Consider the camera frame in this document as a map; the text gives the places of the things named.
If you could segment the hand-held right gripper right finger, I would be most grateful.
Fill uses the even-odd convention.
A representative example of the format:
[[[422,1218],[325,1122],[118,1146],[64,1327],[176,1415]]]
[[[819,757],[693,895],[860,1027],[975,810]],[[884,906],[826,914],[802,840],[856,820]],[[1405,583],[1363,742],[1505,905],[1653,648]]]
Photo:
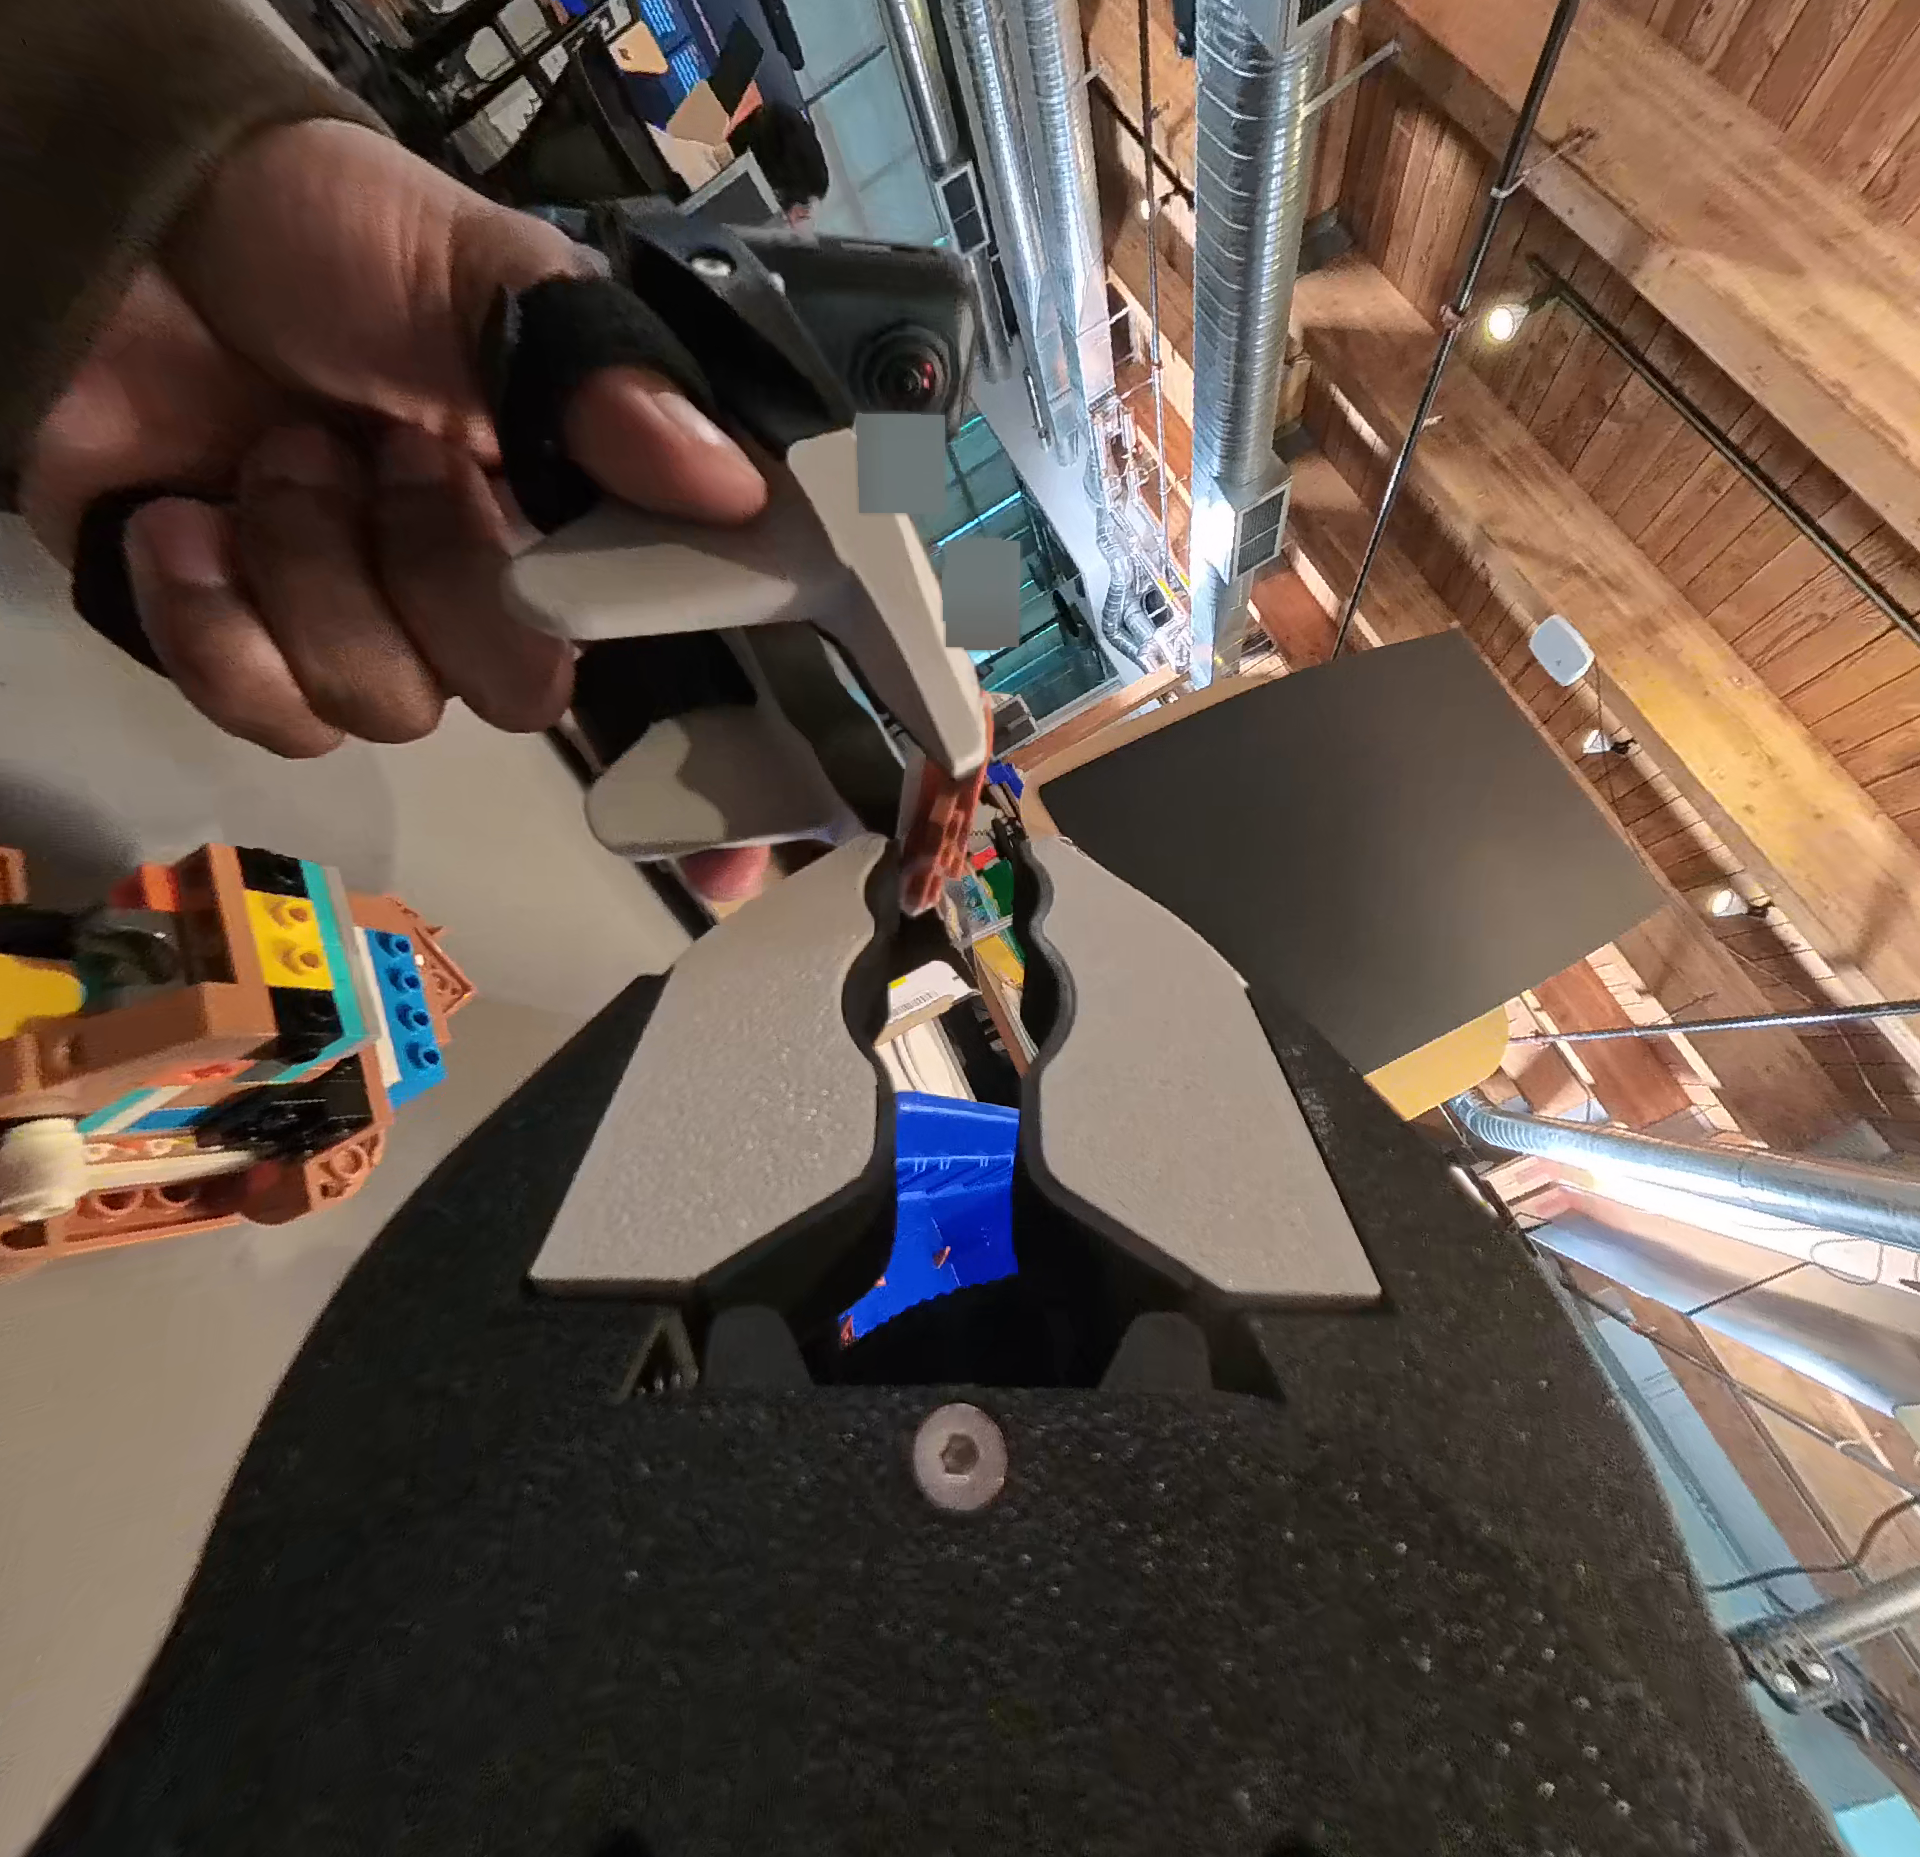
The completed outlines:
[[[1240,972],[1064,836],[1019,843],[1012,1244],[1081,1386],[1275,1386],[1259,1325],[1382,1278]]]

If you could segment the silver ventilation duct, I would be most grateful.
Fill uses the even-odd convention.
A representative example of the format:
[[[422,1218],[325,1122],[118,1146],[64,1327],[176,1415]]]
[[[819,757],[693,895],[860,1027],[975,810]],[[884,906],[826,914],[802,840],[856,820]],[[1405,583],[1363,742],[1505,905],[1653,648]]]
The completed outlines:
[[[1916,1179],[1448,1104],[1544,1165],[1530,1241],[1916,1432]]]
[[[879,0],[902,95],[981,305],[988,375],[1023,384],[1061,467],[1061,536],[1112,524],[1119,422],[1089,58],[1068,0]]]
[[[1287,0],[1196,0],[1190,261],[1190,686],[1240,663],[1252,573],[1277,554],[1287,318],[1310,214],[1328,40]]]

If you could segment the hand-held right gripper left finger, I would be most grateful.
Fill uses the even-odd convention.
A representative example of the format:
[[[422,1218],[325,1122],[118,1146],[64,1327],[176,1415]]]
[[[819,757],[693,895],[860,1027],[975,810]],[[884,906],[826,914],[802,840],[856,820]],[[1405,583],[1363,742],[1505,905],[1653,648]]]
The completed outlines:
[[[877,1058],[896,848],[853,838],[676,964],[533,1255],[533,1292],[651,1310],[705,1386],[829,1386],[895,1246]]]

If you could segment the person's left hand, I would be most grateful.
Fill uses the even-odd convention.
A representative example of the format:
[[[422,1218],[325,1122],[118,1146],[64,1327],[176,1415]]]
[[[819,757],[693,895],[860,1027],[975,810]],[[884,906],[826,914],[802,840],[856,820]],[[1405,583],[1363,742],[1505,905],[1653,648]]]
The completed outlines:
[[[502,579],[529,531],[495,482],[477,341],[505,290],[597,275],[350,121],[230,152],[131,285],[22,463],[68,563],[123,526],[138,619],[182,694],[289,759],[422,742],[450,701],[512,735],[561,720],[572,646]]]

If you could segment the colourful toy brick model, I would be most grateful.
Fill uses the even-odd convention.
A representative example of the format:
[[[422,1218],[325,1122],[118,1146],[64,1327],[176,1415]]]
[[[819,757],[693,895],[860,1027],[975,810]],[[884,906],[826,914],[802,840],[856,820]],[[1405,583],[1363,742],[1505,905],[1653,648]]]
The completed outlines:
[[[318,859],[201,843],[46,906],[2,848],[2,1281],[350,1203],[472,999]]]

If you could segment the brown and grey brick assembly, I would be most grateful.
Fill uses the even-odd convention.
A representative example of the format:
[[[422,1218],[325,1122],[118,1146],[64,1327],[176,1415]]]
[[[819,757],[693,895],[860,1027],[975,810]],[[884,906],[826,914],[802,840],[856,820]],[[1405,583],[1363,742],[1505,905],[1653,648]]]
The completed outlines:
[[[903,922],[932,914],[946,882],[966,870],[975,808],[990,762],[994,752],[988,749],[980,767],[946,773],[915,744],[907,744],[896,804],[896,911]]]

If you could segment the blue plastic bin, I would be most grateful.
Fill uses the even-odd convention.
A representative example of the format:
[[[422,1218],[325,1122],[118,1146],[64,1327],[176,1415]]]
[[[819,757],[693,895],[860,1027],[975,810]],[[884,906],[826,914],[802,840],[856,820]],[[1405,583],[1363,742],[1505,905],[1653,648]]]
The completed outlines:
[[[838,1317],[851,1345],[903,1312],[1019,1272],[1012,1169],[1019,1109],[896,1095],[895,1244],[869,1292]]]

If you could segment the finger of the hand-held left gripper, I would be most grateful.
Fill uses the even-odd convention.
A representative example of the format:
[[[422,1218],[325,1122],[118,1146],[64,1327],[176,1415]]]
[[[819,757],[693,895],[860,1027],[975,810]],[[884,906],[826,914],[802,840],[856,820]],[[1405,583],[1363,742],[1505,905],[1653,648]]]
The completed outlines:
[[[813,749],[776,708],[707,708],[651,724],[586,790],[589,832],[623,859],[749,843],[892,836],[903,762],[864,710]]]
[[[949,775],[988,759],[988,716],[910,515],[879,509],[944,455],[944,431],[826,431],[766,470],[749,524],[693,524],[602,500],[522,552],[509,591],[522,618],[606,638],[810,623],[867,701]]]

